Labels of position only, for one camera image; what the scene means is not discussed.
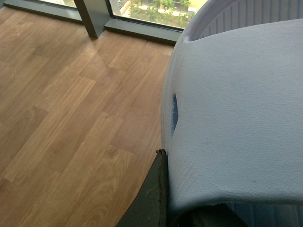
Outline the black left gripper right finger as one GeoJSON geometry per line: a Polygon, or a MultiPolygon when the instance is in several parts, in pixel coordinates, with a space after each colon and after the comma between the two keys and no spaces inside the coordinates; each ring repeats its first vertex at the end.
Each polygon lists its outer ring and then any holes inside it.
{"type": "Polygon", "coordinates": [[[225,203],[195,208],[185,212],[178,227],[247,227],[248,225],[225,203]]]}

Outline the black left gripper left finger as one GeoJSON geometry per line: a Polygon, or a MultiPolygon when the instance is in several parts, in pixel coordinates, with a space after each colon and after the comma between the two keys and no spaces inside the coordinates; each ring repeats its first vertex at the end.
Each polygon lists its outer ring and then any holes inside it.
{"type": "Polygon", "coordinates": [[[156,151],[150,170],[118,227],[165,227],[168,206],[168,157],[156,151]]]}

